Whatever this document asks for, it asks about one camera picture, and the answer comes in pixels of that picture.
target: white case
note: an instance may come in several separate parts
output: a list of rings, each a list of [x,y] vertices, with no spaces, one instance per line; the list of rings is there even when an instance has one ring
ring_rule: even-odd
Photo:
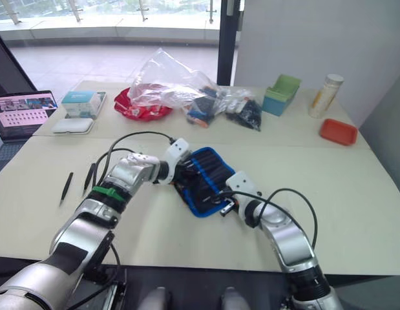
[[[54,134],[87,134],[93,124],[92,118],[64,118],[52,127],[52,132]]]

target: tissue box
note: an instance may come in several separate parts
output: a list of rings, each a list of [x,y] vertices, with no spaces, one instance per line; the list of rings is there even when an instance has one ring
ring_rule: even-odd
[[[101,107],[101,98],[97,92],[68,92],[62,105],[70,118],[96,119]]]
[[[262,110],[280,116],[293,101],[300,79],[281,74],[273,87],[267,88]]]

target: laptop screen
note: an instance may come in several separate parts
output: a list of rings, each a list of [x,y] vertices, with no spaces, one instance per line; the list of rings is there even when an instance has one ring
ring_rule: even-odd
[[[0,95],[0,138],[28,139],[57,109],[50,91]]]

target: clear plastic bag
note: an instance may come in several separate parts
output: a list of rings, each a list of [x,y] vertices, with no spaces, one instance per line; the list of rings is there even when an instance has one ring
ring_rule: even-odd
[[[246,89],[234,90],[226,94],[222,105],[226,107],[228,119],[239,125],[260,131],[262,108],[256,102],[252,91]]]
[[[138,106],[181,108],[189,121],[207,127],[225,111],[225,93],[204,73],[191,70],[159,48],[136,76],[128,96]]]

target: green band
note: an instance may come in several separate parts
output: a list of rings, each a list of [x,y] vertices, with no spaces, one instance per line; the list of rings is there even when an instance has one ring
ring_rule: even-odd
[[[100,187],[100,186],[94,186],[92,189],[93,191],[100,192],[102,194],[105,194],[109,197],[112,197],[116,200],[119,200],[120,202],[124,202],[125,199],[123,199],[116,191],[114,188],[106,189],[105,187]]]

